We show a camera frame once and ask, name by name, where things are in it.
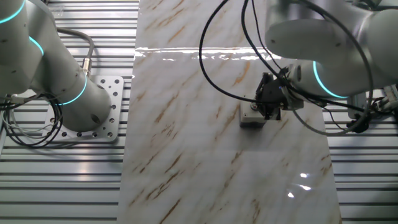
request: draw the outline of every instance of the metal mounting plate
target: metal mounting plate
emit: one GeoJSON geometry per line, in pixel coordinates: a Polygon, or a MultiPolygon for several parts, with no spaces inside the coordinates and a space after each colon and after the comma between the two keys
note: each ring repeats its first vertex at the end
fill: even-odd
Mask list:
{"type": "MultiPolygon", "coordinates": [[[[98,128],[83,133],[71,131],[65,127],[61,127],[58,136],[55,137],[55,143],[102,143],[113,142],[118,138],[119,120],[123,98],[124,80],[119,76],[94,75],[90,77],[95,84],[102,86],[111,97],[111,105],[113,106],[108,118],[98,128]]],[[[47,111],[45,126],[52,124],[54,112],[51,107],[47,111]]],[[[46,128],[43,135],[47,134],[51,127],[46,128]]]]}

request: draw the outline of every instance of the glossy surface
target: glossy surface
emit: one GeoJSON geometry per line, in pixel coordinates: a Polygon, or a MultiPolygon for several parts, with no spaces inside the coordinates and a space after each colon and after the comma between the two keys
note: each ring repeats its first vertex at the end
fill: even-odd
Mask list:
{"type": "MultiPolygon", "coordinates": [[[[291,112],[263,129],[241,129],[239,101],[202,75],[197,46],[217,4],[140,3],[118,223],[339,223],[326,137],[291,112]]],[[[203,59],[220,87],[248,95],[267,70],[241,31],[241,7],[231,1],[220,12],[203,59]]],[[[251,13],[247,26],[256,39],[251,13]]],[[[299,112],[325,128],[319,108],[299,112]]]]}

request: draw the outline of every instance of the black cable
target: black cable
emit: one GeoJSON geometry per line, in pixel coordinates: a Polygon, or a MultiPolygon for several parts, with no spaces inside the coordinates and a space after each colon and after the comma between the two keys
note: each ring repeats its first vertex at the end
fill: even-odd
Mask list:
{"type": "Polygon", "coordinates": [[[279,68],[279,70],[281,70],[282,68],[278,65],[278,63],[276,63],[276,61],[273,58],[272,54],[268,51],[268,49],[266,49],[266,47],[262,43],[261,34],[260,34],[260,28],[259,28],[259,21],[257,19],[257,13],[256,13],[256,7],[254,5],[254,0],[251,0],[251,4],[253,6],[254,20],[256,21],[257,34],[259,36],[260,44],[261,44],[262,48],[267,52],[267,54],[271,57],[271,59],[274,62],[274,64],[279,68]]]}
{"type": "Polygon", "coordinates": [[[333,121],[333,123],[334,123],[338,128],[340,128],[341,130],[345,131],[345,129],[342,128],[340,125],[338,125],[338,123],[335,121],[335,118],[333,117],[333,114],[331,113],[331,111],[330,111],[328,108],[326,108],[326,107],[324,107],[324,106],[321,106],[321,108],[323,108],[323,109],[325,109],[327,112],[329,112],[330,117],[331,117],[331,120],[333,121]]]}
{"type": "MultiPolygon", "coordinates": [[[[46,97],[46,98],[53,97],[51,95],[43,95],[43,96],[46,97]]],[[[63,124],[63,116],[62,116],[62,109],[59,106],[59,101],[58,100],[49,100],[49,102],[50,102],[50,105],[51,105],[52,109],[54,110],[54,120],[56,122],[53,125],[52,129],[50,130],[50,132],[47,134],[46,138],[43,138],[41,141],[33,143],[33,144],[27,144],[17,135],[17,133],[14,131],[14,128],[12,126],[5,127],[7,135],[15,143],[20,144],[22,146],[26,146],[26,147],[41,148],[41,147],[45,147],[45,146],[48,146],[49,144],[51,144],[52,141],[55,139],[55,137],[58,135],[58,133],[61,130],[61,127],[62,127],[62,124],[63,124]],[[49,141],[47,141],[44,145],[39,146],[39,144],[42,144],[48,138],[50,138],[51,135],[52,135],[52,138],[49,141]]],[[[9,110],[4,113],[4,119],[8,123],[11,123],[10,122],[10,111],[9,110]]]]}
{"type": "Polygon", "coordinates": [[[68,35],[75,35],[78,37],[81,37],[82,39],[85,39],[88,41],[88,43],[90,44],[90,48],[88,49],[88,53],[87,53],[87,58],[91,59],[91,57],[93,56],[93,52],[94,52],[94,41],[93,39],[82,32],[76,31],[76,30],[71,30],[71,29],[66,29],[66,28],[61,28],[61,27],[57,27],[57,31],[63,34],[68,34],[68,35]]]}
{"type": "Polygon", "coordinates": [[[246,22],[245,22],[245,17],[246,17],[246,8],[248,7],[248,2],[249,0],[244,0],[243,3],[243,8],[242,8],[242,13],[241,13],[241,23],[242,23],[242,30],[244,33],[244,36],[246,37],[246,40],[249,42],[251,48],[254,50],[256,55],[260,58],[262,63],[271,71],[273,75],[275,75],[277,78],[281,78],[279,74],[267,63],[267,61],[261,56],[260,52],[257,50],[256,46],[254,45],[253,41],[251,41],[248,30],[246,29],[246,22]]]}
{"type": "Polygon", "coordinates": [[[216,90],[224,93],[225,95],[235,98],[237,100],[243,100],[243,101],[248,101],[248,102],[252,102],[252,103],[274,103],[274,102],[263,102],[263,101],[257,101],[257,100],[252,100],[249,98],[244,98],[241,96],[236,96],[232,93],[228,93],[227,91],[221,89],[220,87],[218,87],[215,83],[213,83],[213,81],[210,79],[210,77],[208,76],[206,69],[205,69],[205,65],[203,64],[203,59],[202,59],[202,51],[203,51],[203,43],[205,41],[205,36],[206,36],[206,32],[212,22],[212,20],[214,19],[214,17],[217,15],[217,13],[223,8],[223,6],[228,2],[229,0],[223,0],[220,5],[218,5],[218,7],[216,8],[216,10],[212,13],[212,15],[210,16],[210,18],[207,20],[205,28],[203,29],[203,32],[201,34],[200,37],[200,43],[199,43],[199,64],[200,64],[200,68],[202,70],[203,75],[205,76],[206,80],[210,83],[210,85],[212,85],[216,90]]]}

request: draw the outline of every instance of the electrical wire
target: electrical wire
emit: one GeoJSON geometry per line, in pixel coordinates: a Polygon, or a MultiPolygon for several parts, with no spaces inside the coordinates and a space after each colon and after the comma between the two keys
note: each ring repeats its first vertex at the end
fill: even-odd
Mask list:
{"type": "Polygon", "coordinates": [[[75,35],[78,37],[81,37],[82,39],[85,39],[88,41],[88,43],[90,44],[90,48],[88,49],[88,53],[87,53],[87,58],[91,59],[91,57],[93,56],[93,52],[94,52],[94,41],[93,39],[82,32],[76,31],[76,30],[71,30],[71,29],[66,29],[66,28],[61,28],[61,27],[57,27],[57,31],[63,34],[68,34],[68,35],[75,35]]]}
{"type": "Polygon", "coordinates": [[[48,128],[48,127],[52,127],[52,126],[54,126],[54,125],[56,124],[56,123],[54,123],[54,124],[48,124],[48,125],[44,126],[43,128],[40,128],[40,129],[29,130],[29,129],[21,128],[21,127],[17,124],[17,121],[16,121],[16,119],[15,119],[14,110],[10,110],[10,115],[11,115],[11,121],[12,121],[15,125],[12,125],[11,123],[8,123],[8,122],[6,121],[6,119],[4,119],[4,117],[2,118],[3,122],[4,122],[7,126],[9,126],[9,127],[18,129],[18,130],[19,130],[20,132],[22,132],[22,133],[36,133],[36,132],[42,131],[42,130],[48,128]]]}
{"type": "Polygon", "coordinates": [[[244,36],[246,37],[246,40],[249,42],[251,48],[254,50],[256,55],[259,57],[261,62],[269,69],[269,71],[275,75],[277,78],[281,78],[281,76],[268,64],[268,62],[262,57],[260,52],[257,50],[257,47],[254,45],[253,41],[251,40],[248,30],[246,29],[246,9],[248,7],[248,2],[249,0],[244,0],[243,7],[242,7],[242,13],[241,13],[241,23],[242,23],[242,30],[244,33],[244,36]]]}
{"type": "Polygon", "coordinates": [[[201,34],[200,37],[200,43],[199,43],[199,64],[200,64],[200,68],[202,70],[203,75],[205,76],[206,80],[210,83],[210,85],[212,85],[216,90],[222,92],[223,94],[235,98],[237,100],[243,100],[243,101],[248,101],[248,102],[252,102],[252,103],[272,103],[272,102],[263,102],[263,101],[257,101],[257,100],[252,100],[249,98],[244,98],[241,96],[236,96],[232,93],[228,93],[227,91],[221,89],[220,87],[218,87],[208,76],[206,69],[205,69],[205,65],[203,64],[203,59],[202,59],[202,51],[203,51],[203,43],[205,41],[205,36],[206,36],[206,32],[212,22],[212,20],[214,19],[214,17],[217,15],[217,13],[223,8],[223,6],[228,2],[229,0],[223,0],[220,5],[218,5],[218,7],[214,10],[214,12],[211,14],[210,18],[207,20],[205,28],[203,28],[203,32],[201,34]]]}
{"type": "Polygon", "coordinates": [[[278,63],[276,63],[276,61],[273,58],[272,54],[268,51],[268,49],[262,43],[261,34],[260,34],[260,28],[259,28],[259,21],[257,19],[257,13],[256,13],[256,7],[254,5],[254,0],[251,0],[251,4],[253,6],[254,20],[256,22],[257,35],[259,36],[260,44],[261,44],[262,48],[267,52],[267,54],[271,57],[271,59],[274,62],[274,64],[279,68],[279,70],[281,70],[282,68],[278,65],[278,63]]]}
{"type": "MultiPolygon", "coordinates": [[[[51,95],[44,95],[44,97],[46,98],[52,98],[53,96],[51,95]]],[[[8,126],[5,128],[7,135],[17,144],[20,144],[22,146],[26,146],[26,147],[31,147],[31,148],[41,148],[41,147],[45,147],[48,146],[49,144],[52,143],[52,141],[55,139],[55,137],[58,135],[58,133],[61,130],[62,124],[63,124],[63,115],[62,115],[62,108],[59,105],[59,101],[58,100],[49,100],[50,105],[54,111],[54,119],[55,119],[55,123],[52,126],[51,130],[49,133],[47,133],[46,136],[44,136],[44,138],[42,140],[40,140],[39,142],[35,142],[32,144],[26,143],[24,142],[19,136],[18,134],[15,132],[14,128],[12,126],[8,126]]],[[[11,112],[10,110],[5,111],[5,113],[3,114],[3,119],[5,119],[7,122],[5,123],[10,124],[11,123],[11,112]]]]}
{"type": "Polygon", "coordinates": [[[345,129],[342,128],[340,125],[338,125],[338,123],[335,121],[335,118],[333,117],[333,113],[331,113],[331,111],[330,111],[328,108],[326,108],[326,107],[324,107],[324,106],[321,106],[321,108],[323,108],[324,110],[326,110],[327,112],[329,112],[331,120],[333,121],[333,123],[334,123],[338,128],[340,128],[341,130],[345,131],[345,129]]]}

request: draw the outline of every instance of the robotic arm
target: robotic arm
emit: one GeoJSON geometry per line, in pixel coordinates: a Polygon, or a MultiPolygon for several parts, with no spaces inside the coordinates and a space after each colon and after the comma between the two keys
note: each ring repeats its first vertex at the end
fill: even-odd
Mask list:
{"type": "MultiPolygon", "coordinates": [[[[398,73],[398,11],[381,12],[358,8],[344,0],[310,0],[337,18],[352,33],[370,63],[374,88],[384,88],[387,97],[379,106],[390,111],[396,105],[398,73]]],[[[323,15],[294,0],[268,0],[266,8],[266,45],[285,58],[299,59],[286,68],[285,75],[295,89],[330,100],[347,100],[364,108],[366,92],[371,90],[364,62],[346,33],[323,15]]],[[[280,89],[278,80],[263,78],[256,98],[276,100],[283,110],[303,107],[308,99],[280,89]]],[[[267,119],[278,113],[278,104],[261,104],[256,108],[267,119]]],[[[358,111],[349,110],[352,119],[358,111]]]]}
{"type": "Polygon", "coordinates": [[[76,132],[100,126],[111,100],[94,84],[58,36],[40,0],[0,1],[0,96],[50,93],[62,105],[63,125],[76,132]]]}

